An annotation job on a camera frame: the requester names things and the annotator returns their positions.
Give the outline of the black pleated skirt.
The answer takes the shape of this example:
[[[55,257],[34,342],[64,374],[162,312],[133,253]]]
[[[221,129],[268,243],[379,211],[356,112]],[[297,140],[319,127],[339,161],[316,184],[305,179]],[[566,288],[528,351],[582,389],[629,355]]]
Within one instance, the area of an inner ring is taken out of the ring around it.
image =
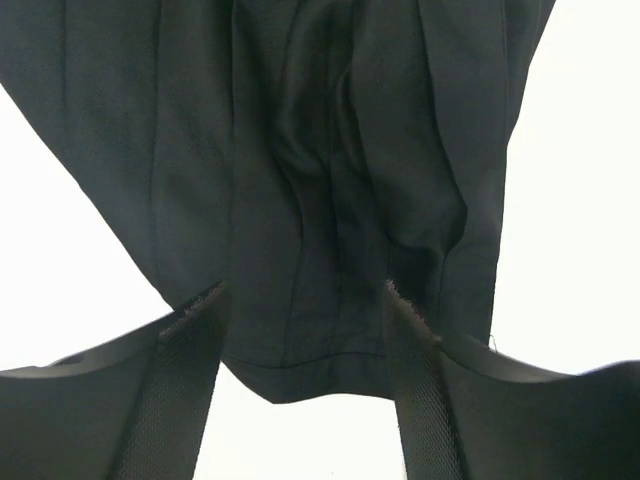
[[[391,394],[382,296],[491,329],[550,1],[5,1],[1,83],[178,306],[228,281],[274,403]]]

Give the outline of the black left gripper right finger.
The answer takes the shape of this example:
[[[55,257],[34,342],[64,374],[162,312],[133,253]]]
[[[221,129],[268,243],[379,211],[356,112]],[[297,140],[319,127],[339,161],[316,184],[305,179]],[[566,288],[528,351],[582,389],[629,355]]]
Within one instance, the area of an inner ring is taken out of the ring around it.
[[[429,328],[393,285],[383,320],[410,479],[635,479],[639,365],[579,375]]]

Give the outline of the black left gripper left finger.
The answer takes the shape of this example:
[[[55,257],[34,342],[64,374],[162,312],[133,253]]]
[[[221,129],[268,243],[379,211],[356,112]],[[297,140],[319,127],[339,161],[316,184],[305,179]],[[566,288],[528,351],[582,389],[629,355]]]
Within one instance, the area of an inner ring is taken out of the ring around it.
[[[3,371],[2,478],[193,478],[229,310],[219,283],[100,346]]]

